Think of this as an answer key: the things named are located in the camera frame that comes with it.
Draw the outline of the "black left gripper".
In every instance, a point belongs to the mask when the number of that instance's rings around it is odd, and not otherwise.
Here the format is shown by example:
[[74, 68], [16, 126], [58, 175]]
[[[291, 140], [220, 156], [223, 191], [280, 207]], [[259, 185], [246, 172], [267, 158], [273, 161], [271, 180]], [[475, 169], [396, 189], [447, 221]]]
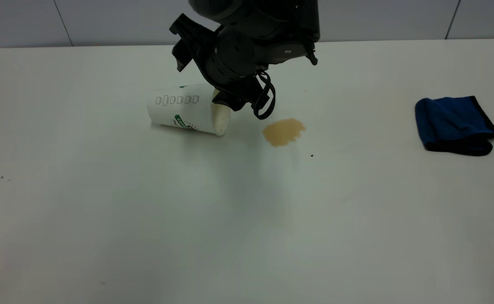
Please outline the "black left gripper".
[[247, 103], [254, 106], [259, 101], [265, 106], [269, 101], [268, 93], [263, 92], [255, 77], [254, 43], [249, 37], [223, 28], [202, 55], [201, 73], [217, 89], [213, 104], [239, 111]]

